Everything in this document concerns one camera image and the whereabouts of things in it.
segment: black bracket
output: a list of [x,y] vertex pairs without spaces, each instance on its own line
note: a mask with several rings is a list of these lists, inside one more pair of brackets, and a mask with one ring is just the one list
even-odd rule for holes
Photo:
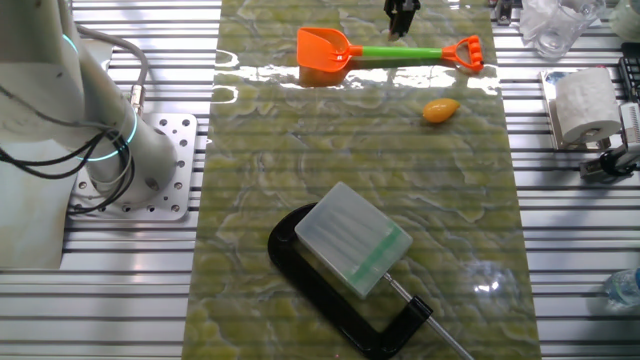
[[298,241],[294,229],[314,206],[294,210],[276,225],[269,236],[269,257],[284,277],[362,355],[372,360],[389,359],[402,349],[433,311],[419,297],[413,297],[382,333],[374,330],[294,249]]
[[384,12],[389,16],[389,40],[407,35],[413,15],[420,10],[419,0],[385,0]]

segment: yellow toy egg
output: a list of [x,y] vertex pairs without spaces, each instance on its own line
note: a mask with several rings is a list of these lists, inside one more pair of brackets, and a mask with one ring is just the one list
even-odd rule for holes
[[453,99],[438,99],[428,103],[422,111],[425,120],[439,124],[449,119],[460,107],[460,103]]

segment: water bottle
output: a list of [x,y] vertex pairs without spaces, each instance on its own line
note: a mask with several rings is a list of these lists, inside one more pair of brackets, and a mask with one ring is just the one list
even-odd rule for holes
[[620,307],[640,305],[640,268],[617,272],[604,283],[609,300]]

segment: metal mounting plate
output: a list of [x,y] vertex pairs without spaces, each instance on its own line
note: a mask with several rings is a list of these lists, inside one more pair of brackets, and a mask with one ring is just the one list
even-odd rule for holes
[[[116,203],[107,206],[104,211],[71,216],[74,221],[154,223],[178,221],[187,213],[198,122],[195,116],[185,114],[158,113],[144,117],[147,124],[162,130],[175,145],[178,155],[176,172],[169,184],[155,198],[142,205],[123,206]],[[73,187],[69,207],[91,207],[101,200],[102,196],[91,184],[87,171],[82,169]]]
[[549,113],[551,120],[551,139],[553,140],[553,147],[556,150],[578,150],[578,151],[602,151],[611,147],[611,139],[605,138],[597,142],[591,142],[586,144],[569,144],[564,141],[562,137],[562,130],[560,127],[560,121],[558,120],[558,113],[556,111],[556,83],[563,77],[571,74],[575,71],[542,71],[540,72],[540,78],[542,79],[542,92],[544,94],[544,104]]

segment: cable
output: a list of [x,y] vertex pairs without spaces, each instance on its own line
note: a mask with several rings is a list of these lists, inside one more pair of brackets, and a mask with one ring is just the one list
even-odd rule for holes
[[[124,152],[125,151],[129,152],[129,147],[124,141],[122,141],[122,137],[119,137],[119,139],[116,139],[116,141],[114,141],[113,143],[114,143],[114,146],[117,146],[116,148],[119,149],[118,155],[120,156],[121,163],[124,163],[124,161],[126,161]],[[67,215],[88,214],[96,210],[101,210],[113,204],[114,202],[116,202],[131,187],[131,184],[133,183],[133,179],[135,178],[135,171],[136,171],[135,169],[136,169],[135,161],[133,160],[133,158],[130,157],[130,175],[129,175],[129,178],[126,180],[126,183],[125,183],[125,176],[121,177],[120,181],[118,182],[118,185],[113,190],[111,195],[105,198],[105,200],[102,201],[100,204],[90,208],[79,208],[74,210],[68,210]]]
[[[133,183],[133,179],[135,178],[135,161],[133,160],[132,154],[131,154],[131,152],[129,150],[129,146],[128,146],[128,143],[127,143],[128,140],[125,141],[124,138],[122,137],[122,133],[121,133],[122,129],[116,129],[116,128],[111,127],[111,126],[107,126],[107,125],[100,124],[100,123],[93,123],[93,122],[67,122],[67,121],[62,121],[62,120],[50,117],[50,116],[48,116],[48,115],[46,115],[44,113],[41,113],[36,108],[34,108],[32,105],[30,105],[29,103],[24,101],[22,98],[20,98],[17,95],[12,94],[11,92],[6,90],[2,86],[0,86],[0,93],[3,93],[9,99],[12,99],[12,100],[15,100],[15,101],[19,102],[20,104],[22,104],[23,106],[25,106],[29,110],[33,111],[38,117],[40,117],[41,119],[43,119],[45,121],[48,121],[48,122],[51,122],[51,123],[54,123],[54,124],[57,124],[57,125],[65,126],[65,127],[72,127],[72,128],[84,127],[84,128],[96,128],[96,129],[102,130],[100,132],[100,134],[96,135],[92,139],[92,141],[89,141],[88,144],[85,144],[82,147],[82,148],[85,148],[88,145],[88,148],[87,148],[88,152],[83,157],[81,163],[76,168],[74,168],[73,170],[71,170],[69,172],[66,172],[64,174],[56,174],[56,175],[44,174],[44,173],[41,173],[39,171],[30,169],[29,166],[46,166],[45,164],[48,164],[48,163],[58,163],[58,161],[64,162],[62,159],[75,157],[75,156],[81,154],[82,150],[78,149],[78,150],[74,151],[72,154],[69,154],[69,155],[67,155],[67,156],[65,156],[63,158],[60,158],[60,159],[48,160],[48,161],[44,161],[44,162],[27,162],[27,161],[21,161],[21,160],[14,159],[11,155],[9,155],[8,153],[6,153],[4,150],[2,150],[0,148],[0,161],[11,163],[12,165],[20,168],[21,170],[23,170],[23,171],[25,171],[25,172],[27,172],[29,174],[32,174],[34,176],[38,176],[38,177],[41,177],[41,178],[44,178],[44,179],[55,180],[55,179],[61,179],[61,178],[72,176],[75,173],[77,173],[78,171],[80,171],[80,169],[82,169],[82,167],[84,167],[87,164],[87,162],[90,160],[93,151],[96,149],[98,144],[105,137],[108,138],[111,141],[111,143],[113,144],[113,146],[116,148],[118,156],[120,157],[121,164],[125,169],[120,174],[120,176],[118,176],[118,178],[115,180],[115,181],[119,180],[119,182],[116,185],[114,191],[111,193],[111,195],[109,195],[107,198],[105,198],[105,200],[103,202],[101,202],[100,204],[98,204],[98,205],[96,205],[94,207],[91,207],[91,208],[84,208],[84,209],[77,209],[77,210],[73,210],[73,211],[68,211],[67,213],[69,215],[87,214],[87,213],[102,209],[102,208],[104,208],[106,206],[109,206],[109,205],[113,204],[114,202],[116,202],[120,197],[122,197],[122,195],[129,189],[129,187]],[[127,169],[129,169],[129,173],[130,173],[128,179],[126,178]]]
[[20,96],[18,96],[16,94],[13,94],[12,92],[10,92],[6,88],[4,88],[2,85],[0,85],[0,93],[4,94],[7,98],[9,98],[11,100],[17,101],[22,106],[24,106],[27,109],[33,111],[39,118],[41,118],[43,120],[46,120],[48,122],[54,123],[56,125],[65,126],[65,127],[73,127],[73,128],[82,127],[82,128],[97,128],[97,129],[100,129],[100,130],[116,130],[116,131],[118,130],[118,129],[114,128],[114,127],[111,127],[111,126],[108,126],[108,125],[104,125],[104,124],[100,124],[100,123],[97,123],[97,122],[83,122],[83,121],[69,122],[69,121],[58,120],[56,118],[48,116],[47,114],[41,113],[38,109],[33,107],[31,104],[27,103]]
[[82,25],[77,25],[77,28],[78,28],[78,32],[82,35],[88,36],[96,40],[108,42],[110,44],[121,47],[125,50],[129,50],[131,53],[133,53],[133,55],[135,55],[138,59],[140,59],[140,75],[138,76],[136,85],[140,85],[140,86],[144,85],[145,81],[147,80],[147,74],[149,74],[149,60],[147,59],[147,56],[144,54],[144,52],[140,50],[139,47],[117,36],[112,36],[99,31],[87,29]]
[[23,165],[22,164],[23,161],[14,159],[11,155],[5,152],[1,147],[0,147],[0,155],[2,155],[2,157],[0,157],[0,161],[11,164],[24,172],[27,172],[31,175],[37,176],[42,179],[60,180],[60,179],[68,178],[69,176],[77,174],[78,171],[80,171],[87,164],[87,162],[89,162],[89,158],[91,157],[91,154],[93,154],[93,151],[98,147],[98,144],[100,143],[100,141],[105,135],[106,133],[102,133],[100,134],[99,138],[97,139],[94,138],[96,140],[93,141],[93,143],[91,144],[91,147],[87,151],[86,155],[84,156],[80,164],[78,164],[78,166],[76,166],[72,170],[69,170],[62,174],[46,174],[37,170],[33,170],[29,166]]
[[[13,160],[16,161],[16,162],[19,162],[21,165],[32,166],[32,167],[51,166],[51,165],[62,164],[63,162],[69,161],[69,160],[75,158],[76,156],[79,156],[80,154],[82,154],[83,152],[88,150],[91,147],[91,145],[93,144],[94,141],[102,140],[103,137],[104,137],[104,134],[100,133],[100,134],[96,135],[93,139],[89,140],[89,142],[87,142],[80,149],[78,149],[78,150],[76,150],[76,151],[74,151],[74,152],[72,152],[72,153],[70,153],[68,155],[65,155],[65,156],[63,156],[61,158],[58,158],[58,159],[47,160],[47,161],[26,161],[26,160],[15,160],[15,159],[13,159]],[[3,154],[6,154],[6,152],[0,147],[0,161],[2,161],[2,159],[6,157]]]

